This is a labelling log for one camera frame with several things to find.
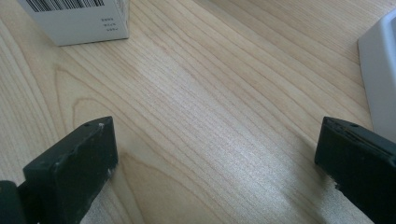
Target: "wood grain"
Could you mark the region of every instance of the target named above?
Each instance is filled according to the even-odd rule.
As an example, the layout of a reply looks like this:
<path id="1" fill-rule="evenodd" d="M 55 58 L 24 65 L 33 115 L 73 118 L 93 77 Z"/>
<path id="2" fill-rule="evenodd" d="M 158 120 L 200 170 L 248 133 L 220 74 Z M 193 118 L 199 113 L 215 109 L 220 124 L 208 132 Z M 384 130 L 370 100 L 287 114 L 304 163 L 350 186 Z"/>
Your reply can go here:
<path id="1" fill-rule="evenodd" d="M 131 0 L 131 37 L 56 47 L 0 2 L 0 179 L 113 116 L 82 223 L 371 223 L 313 163 L 324 116 L 372 129 L 357 39 L 390 0 Z"/>

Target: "white box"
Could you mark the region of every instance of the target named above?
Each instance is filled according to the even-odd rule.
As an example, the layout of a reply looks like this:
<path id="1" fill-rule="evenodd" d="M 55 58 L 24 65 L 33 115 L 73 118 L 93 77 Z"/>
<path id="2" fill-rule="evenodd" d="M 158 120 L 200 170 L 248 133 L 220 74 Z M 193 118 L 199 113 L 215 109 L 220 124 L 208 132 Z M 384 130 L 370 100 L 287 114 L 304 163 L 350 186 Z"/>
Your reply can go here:
<path id="1" fill-rule="evenodd" d="M 396 9 L 359 39 L 359 55 L 374 131 L 396 143 Z"/>
<path id="2" fill-rule="evenodd" d="M 129 37 L 128 0 L 18 0 L 58 46 Z"/>

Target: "barcode label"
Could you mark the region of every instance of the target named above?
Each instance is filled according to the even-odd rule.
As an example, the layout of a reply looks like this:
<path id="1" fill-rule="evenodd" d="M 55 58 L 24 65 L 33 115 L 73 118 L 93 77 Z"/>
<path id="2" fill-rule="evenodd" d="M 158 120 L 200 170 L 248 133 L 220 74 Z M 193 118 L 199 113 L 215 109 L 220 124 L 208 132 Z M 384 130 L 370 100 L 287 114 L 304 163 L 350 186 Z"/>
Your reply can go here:
<path id="1" fill-rule="evenodd" d="M 82 7 L 101 7 L 103 0 L 26 0 L 35 12 L 56 11 Z"/>

